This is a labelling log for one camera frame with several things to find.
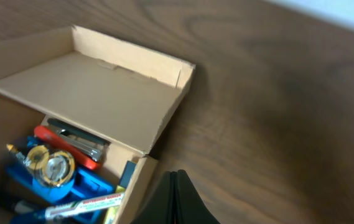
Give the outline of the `blue whiteboard eraser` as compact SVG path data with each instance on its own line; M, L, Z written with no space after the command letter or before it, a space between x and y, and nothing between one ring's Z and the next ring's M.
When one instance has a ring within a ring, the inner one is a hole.
M44 144L32 136L27 137L21 142L14 141L11 144L23 151L25 149L31 149L37 145L45 145L52 151L62 151L60 149L52 149L49 145ZM13 164L7 166L6 172L11 178L51 205L60 205L63 203L99 197L114 192L114 185L107 180L96 175L94 172L79 166L76 162L75 165L76 168L71 181L61 187L46 187L41 185L34 177L26 171L23 171L22 167L17 164L16 160Z

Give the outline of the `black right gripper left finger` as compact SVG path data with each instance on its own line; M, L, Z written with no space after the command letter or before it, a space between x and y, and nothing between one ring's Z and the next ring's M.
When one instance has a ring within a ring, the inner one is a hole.
M151 198L131 224L174 223L174 172L165 172Z

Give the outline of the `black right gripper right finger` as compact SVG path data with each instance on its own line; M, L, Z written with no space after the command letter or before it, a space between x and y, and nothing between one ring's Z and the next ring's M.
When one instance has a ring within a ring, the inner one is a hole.
M220 224L205 206L184 170L176 172L174 193L177 224Z

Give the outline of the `gold correction tape dispenser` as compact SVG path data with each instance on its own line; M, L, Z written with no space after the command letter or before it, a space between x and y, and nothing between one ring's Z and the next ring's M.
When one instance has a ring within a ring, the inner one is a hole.
M74 175L75 160L69 152L52 151L45 145L24 151L13 144L7 144L6 148L22 170L43 186L61 187L69 183Z

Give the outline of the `yellow highlighter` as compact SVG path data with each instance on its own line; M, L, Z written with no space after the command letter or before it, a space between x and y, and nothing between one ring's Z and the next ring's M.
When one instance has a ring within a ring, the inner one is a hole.
M136 168L136 163L133 161L127 161L123 173L121 175L121 178L119 180L119 184L116 187L116 193L121 193L121 192L125 192L126 188L129 185L129 182L131 180L131 177L134 173L134 170ZM104 219L104 224L113 224L114 219L117 215L117 212L119 210L119 205L115 206L115 207L110 207L105 215L105 219Z

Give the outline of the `blue whiteboard marker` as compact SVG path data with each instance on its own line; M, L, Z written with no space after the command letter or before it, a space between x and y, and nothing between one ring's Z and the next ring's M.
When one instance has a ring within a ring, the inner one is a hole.
M76 215L95 212L110 207L121 205L124 192L104 195L95 198L89 198L81 201L74 201L47 207L46 209L36 210L34 212L24 213L14 216L10 223L12 224L31 224L45 223L48 221L59 221L64 218L74 217Z

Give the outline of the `red black stapler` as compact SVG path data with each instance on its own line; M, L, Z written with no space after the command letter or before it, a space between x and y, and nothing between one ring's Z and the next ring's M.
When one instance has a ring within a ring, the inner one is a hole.
M55 118L34 128L34 134L52 147L69 152L90 170L101 167L101 160L110 142Z

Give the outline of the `cardboard box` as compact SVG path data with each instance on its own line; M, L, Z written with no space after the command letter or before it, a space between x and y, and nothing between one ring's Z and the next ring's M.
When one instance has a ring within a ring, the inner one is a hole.
M0 42L0 188L39 202L9 180L6 144L56 118L108 140L98 174L116 182L125 163L137 169L115 217L136 216L156 167L149 156L189 90L185 60L79 26ZM12 214L0 208L0 223Z

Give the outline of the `black whiteboard marker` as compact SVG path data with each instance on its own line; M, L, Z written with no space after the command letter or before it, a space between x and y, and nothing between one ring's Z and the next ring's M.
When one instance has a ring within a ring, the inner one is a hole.
M9 195L6 192L0 192L0 207L16 214L29 213L42 208L39 205L14 195Z

